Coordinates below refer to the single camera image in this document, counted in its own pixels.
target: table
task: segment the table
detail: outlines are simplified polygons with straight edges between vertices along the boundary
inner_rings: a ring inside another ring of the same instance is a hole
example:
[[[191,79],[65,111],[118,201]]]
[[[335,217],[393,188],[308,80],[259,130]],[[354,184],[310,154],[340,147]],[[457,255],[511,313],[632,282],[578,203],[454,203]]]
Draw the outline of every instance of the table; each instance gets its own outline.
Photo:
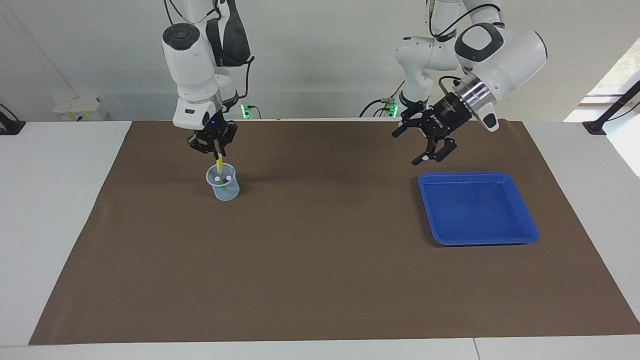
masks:
[[[640,336],[25,347],[129,126],[30,123],[20,136],[0,138],[0,209],[9,216],[0,236],[0,358],[632,359],[640,352]],[[580,124],[526,126],[638,317],[640,179],[605,137]]]

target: black base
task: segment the black base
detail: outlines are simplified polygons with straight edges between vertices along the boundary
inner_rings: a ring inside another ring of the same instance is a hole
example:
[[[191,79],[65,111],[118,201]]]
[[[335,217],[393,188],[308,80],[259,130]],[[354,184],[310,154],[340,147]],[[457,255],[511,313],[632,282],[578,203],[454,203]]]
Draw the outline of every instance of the black base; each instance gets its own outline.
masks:
[[[582,125],[584,126],[585,129],[587,129],[587,131],[589,131],[589,134],[591,135],[606,135],[607,133],[604,132],[603,129],[600,130],[594,130],[591,128],[591,125],[593,124],[593,121],[586,121],[583,122]]]
[[[18,124],[18,127],[13,130],[0,129],[0,135],[18,135],[20,130],[27,124],[26,121],[16,121],[15,123]]]

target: plastic cup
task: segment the plastic cup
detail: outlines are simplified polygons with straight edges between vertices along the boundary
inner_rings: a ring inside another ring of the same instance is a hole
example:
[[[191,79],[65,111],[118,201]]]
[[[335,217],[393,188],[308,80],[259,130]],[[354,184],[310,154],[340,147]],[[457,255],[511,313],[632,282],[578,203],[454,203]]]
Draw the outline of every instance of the plastic cup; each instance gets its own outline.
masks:
[[[231,176],[231,181],[227,182],[227,176]],[[220,201],[230,201],[235,199],[240,193],[240,185],[236,179],[236,168],[230,164],[222,164],[222,172],[218,172],[216,165],[213,165],[207,170],[205,177],[211,188],[213,194]]]

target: blue plastic tray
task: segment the blue plastic tray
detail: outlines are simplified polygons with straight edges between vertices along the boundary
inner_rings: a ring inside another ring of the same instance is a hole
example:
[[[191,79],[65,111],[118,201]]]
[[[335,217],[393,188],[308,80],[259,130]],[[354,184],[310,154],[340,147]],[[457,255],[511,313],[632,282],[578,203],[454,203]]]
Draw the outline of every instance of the blue plastic tray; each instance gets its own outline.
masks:
[[[523,244],[538,239],[538,230],[507,174],[423,174],[418,183],[431,232],[442,245]]]

